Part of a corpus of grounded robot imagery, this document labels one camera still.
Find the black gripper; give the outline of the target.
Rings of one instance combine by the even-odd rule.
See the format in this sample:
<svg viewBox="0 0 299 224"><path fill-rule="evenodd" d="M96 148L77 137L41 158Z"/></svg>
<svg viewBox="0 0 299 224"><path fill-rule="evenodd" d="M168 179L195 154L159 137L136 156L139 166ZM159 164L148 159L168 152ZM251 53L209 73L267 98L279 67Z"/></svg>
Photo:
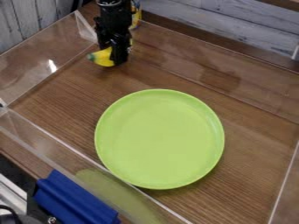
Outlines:
<svg viewBox="0 0 299 224"><path fill-rule="evenodd" d="M109 58L117 66L127 62L131 52L131 36L127 35L132 24L131 0L96 0L96 4L99 15L93 20L99 49L112 47Z"/></svg>

